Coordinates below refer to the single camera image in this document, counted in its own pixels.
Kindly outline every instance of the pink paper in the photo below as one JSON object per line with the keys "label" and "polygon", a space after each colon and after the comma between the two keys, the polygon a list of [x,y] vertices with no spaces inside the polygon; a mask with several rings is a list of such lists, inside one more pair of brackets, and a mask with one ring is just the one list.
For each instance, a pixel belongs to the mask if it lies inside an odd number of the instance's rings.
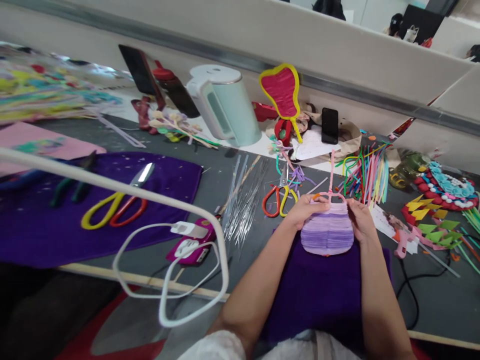
{"label": "pink paper", "polygon": [[[0,131],[0,147],[12,149],[40,140],[55,140],[64,138],[62,146],[52,149],[48,156],[63,160],[71,160],[91,154],[94,150],[98,154],[106,153],[103,147],[89,142],[77,140],[73,137],[62,135],[58,132],[42,129],[24,122],[17,122]],[[29,167],[10,162],[0,161],[0,177],[30,170]]]}

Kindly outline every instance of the black phone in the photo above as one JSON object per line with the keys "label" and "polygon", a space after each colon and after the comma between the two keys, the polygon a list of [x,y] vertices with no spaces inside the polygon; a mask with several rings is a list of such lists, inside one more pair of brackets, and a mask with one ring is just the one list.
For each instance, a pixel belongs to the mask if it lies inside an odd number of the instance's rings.
{"label": "black phone", "polygon": [[157,91],[154,87],[154,78],[150,72],[145,53],[130,46],[120,44],[118,47],[138,91],[156,96]]}
{"label": "black phone", "polygon": [[339,143],[339,112],[324,107],[321,110],[321,142],[336,145]]}

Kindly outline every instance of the purple cloth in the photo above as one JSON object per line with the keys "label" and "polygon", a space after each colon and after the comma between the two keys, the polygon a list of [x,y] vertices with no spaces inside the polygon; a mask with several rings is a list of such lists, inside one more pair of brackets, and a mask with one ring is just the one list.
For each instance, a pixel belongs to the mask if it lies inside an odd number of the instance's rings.
{"label": "purple cloth", "polygon": [[[148,163],[155,169],[143,185],[153,191],[186,203],[192,203],[202,175],[202,167],[191,162],[147,152],[115,152],[97,156],[94,172],[129,184]],[[61,176],[47,174],[34,185],[17,191],[0,192],[0,261],[34,268],[53,268],[114,254],[134,230],[156,223],[186,221],[188,212],[175,207],[148,202],[146,211],[122,227],[105,225],[97,230],[85,230],[80,221],[97,202],[113,194],[111,190],[92,186],[85,200],[71,201],[77,182],[71,187],[59,208],[50,201]],[[130,196],[123,198],[121,205]],[[91,219],[97,224],[110,204],[101,208]],[[127,210],[121,220],[128,219],[140,207],[140,200]],[[178,235],[169,227],[155,227],[139,233],[127,250],[164,242]]]}
{"label": "purple cloth", "polygon": [[[391,278],[391,255],[383,249]],[[262,338],[277,343],[307,329],[326,332],[345,346],[363,345],[360,247],[321,256],[305,251],[297,232]]]}

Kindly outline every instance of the white kettle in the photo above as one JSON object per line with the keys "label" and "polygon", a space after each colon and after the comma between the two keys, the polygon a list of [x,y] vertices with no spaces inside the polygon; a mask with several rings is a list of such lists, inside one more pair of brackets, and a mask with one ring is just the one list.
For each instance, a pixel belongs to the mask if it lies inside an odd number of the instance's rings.
{"label": "white kettle", "polygon": [[262,133],[240,71],[210,64],[192,68],[190,75],[186,89],[215,138],[237,147],[260,140]]}

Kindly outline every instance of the green bottle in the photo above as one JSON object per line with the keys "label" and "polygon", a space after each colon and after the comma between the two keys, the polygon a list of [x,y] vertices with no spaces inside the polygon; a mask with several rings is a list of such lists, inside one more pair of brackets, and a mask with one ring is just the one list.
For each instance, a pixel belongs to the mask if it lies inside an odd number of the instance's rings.
{"label": "green bottle", "polygon": [[430,158],[428,156],[420,152],[412,152],[390,172],[388,182],[396,189],[405,189],[417,176],[427,170],[429,164]]}

